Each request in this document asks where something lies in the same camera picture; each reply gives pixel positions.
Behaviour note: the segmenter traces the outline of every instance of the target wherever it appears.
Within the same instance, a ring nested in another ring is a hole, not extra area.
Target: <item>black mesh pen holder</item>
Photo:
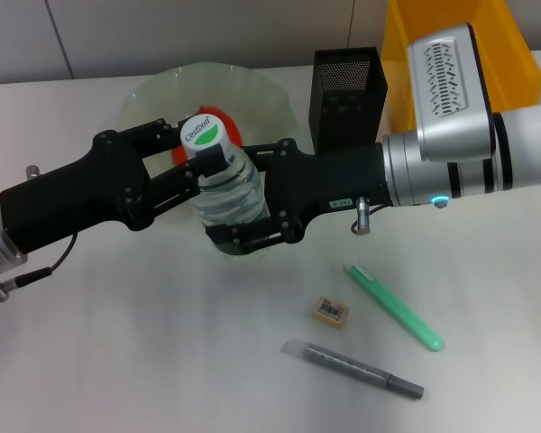
[[[375,143],[385,96],[376,48],[316,51],[308,113],[315,154]]]

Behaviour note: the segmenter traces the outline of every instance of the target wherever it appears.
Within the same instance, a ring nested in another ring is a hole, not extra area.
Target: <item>green highlighter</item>
[[[367,290],[394,318],[403,324],[425,347],[433,352],[442,350],[445,344],[433,329],[407,307],[403,301],[393,295],[382,282],[377,280],[367,269],[357,263],[345,268],[351,278]]]

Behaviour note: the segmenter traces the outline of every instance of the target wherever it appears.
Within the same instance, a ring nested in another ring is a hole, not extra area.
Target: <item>metal connector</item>
[[[367,235],[371,232],[369,221],[369,200],[359,197],[357,200],[357,220],[351,227],[351,231],[358,236]]]

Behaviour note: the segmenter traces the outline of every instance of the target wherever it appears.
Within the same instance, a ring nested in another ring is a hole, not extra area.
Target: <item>green leaf logo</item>
[[[203,145],[203,144],[209,144],[215,139],[217,134],[218,134],[218,125],[216,124],[205,133],[202,133],[202,135],[200,135],[195,141],[195,144],[198,146]]]

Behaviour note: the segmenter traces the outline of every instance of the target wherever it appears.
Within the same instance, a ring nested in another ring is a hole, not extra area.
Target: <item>eraser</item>
[[[349,308],[346,305],[326,296],[321,296],[313,308],[313,318],[337,329],[343,327],[348,314]]]

